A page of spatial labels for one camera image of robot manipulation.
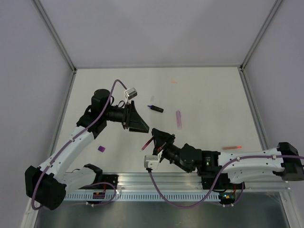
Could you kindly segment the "orange transparent pen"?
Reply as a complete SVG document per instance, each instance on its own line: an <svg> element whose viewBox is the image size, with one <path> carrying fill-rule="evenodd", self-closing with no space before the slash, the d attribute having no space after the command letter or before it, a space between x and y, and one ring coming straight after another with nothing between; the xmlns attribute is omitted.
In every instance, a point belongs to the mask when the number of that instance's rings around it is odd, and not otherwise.
<svg viewBox="0 0 304 228"><path fill-rule="evenodd" d="M223 150L236 150L241 149L242 146L229 146L229 147L222 147Z"/></svg>

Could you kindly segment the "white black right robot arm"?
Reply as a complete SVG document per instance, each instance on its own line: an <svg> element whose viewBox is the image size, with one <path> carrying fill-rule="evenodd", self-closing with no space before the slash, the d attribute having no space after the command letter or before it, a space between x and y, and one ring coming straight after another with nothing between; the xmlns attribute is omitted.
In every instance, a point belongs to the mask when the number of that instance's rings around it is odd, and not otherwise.
<svg viewBox="0 0 304 228"><path fill-rule="evenodd" d="M265 176L279 176L284 181L303 181L304 166L297 149L288 142L253 153L206 151L184 144L174 145L175 136L152 129L153 154L168 160L183 171L196 171L204 179L215 179L223 189L232 184Z"/></svg>

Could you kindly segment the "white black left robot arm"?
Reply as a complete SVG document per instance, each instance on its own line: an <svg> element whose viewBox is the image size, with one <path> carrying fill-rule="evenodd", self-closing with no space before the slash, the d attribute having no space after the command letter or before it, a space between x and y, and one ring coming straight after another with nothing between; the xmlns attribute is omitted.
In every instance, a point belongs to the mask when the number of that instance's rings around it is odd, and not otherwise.
<svg viewBox="0 0 304 228"><path fill-rule="evenodd" d="M107 122L121 123L130 132L148 133L149 126L136 111L133 98L135 88L124 91L123 107L110 104L112 92L98 89L91 98L91 104L76 123L76 127L66 144L38 167L29 166L25 171L26 195L31 198L34 210L46 207L54 210L60 206L65 196L84 186L98 189L103 184L103 171L86 164L80 170L67 173L67 169L78 155L93 142Z"/></svg>

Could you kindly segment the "red transparent pen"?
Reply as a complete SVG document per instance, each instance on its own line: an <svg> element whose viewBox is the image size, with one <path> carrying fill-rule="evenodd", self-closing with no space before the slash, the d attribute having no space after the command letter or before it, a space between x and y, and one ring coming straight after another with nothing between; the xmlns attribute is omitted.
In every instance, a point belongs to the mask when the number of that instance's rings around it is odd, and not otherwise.
<svg viewBox="0 0 304 228"><path fill-rule="evenodd" d="M148 146L149 144L153 141L154 137L150 138L146 143L145 145L141 148L141 151L144 151Z"/></svg>

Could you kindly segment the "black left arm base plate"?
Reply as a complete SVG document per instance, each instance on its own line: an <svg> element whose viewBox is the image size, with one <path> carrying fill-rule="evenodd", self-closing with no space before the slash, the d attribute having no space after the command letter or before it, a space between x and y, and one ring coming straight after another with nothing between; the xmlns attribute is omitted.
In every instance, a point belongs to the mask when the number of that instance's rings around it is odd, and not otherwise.
<svg viewBox="0 0 304 228"><path fill-rule="evenodd" d="M97 177L97 179L94 181L94 183L107 182L107 183L112 184L115 188L117 188L118 178L119 178L119 175L117 175L117 174L103 174L102 176ZM103 191L113 189L111 186L109 186L107 184L98 184L98 185L95 185L93 188L103 190Z"/></svg>

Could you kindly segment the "black purple highlighter pen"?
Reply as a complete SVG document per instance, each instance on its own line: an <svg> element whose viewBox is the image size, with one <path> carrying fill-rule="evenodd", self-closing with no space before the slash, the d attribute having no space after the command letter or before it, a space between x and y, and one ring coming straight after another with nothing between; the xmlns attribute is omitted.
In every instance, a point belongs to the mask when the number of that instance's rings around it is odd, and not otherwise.
<svg viewBox="0 0 304 228"><path fill-rule="evenodd" d="M163 113L164 109L160 108L160 107L157 107L157 106L154 106L154 105L148 105L148 107L153 110L153 111L156 111L156 112L159 112L159 113Z"/></svg>

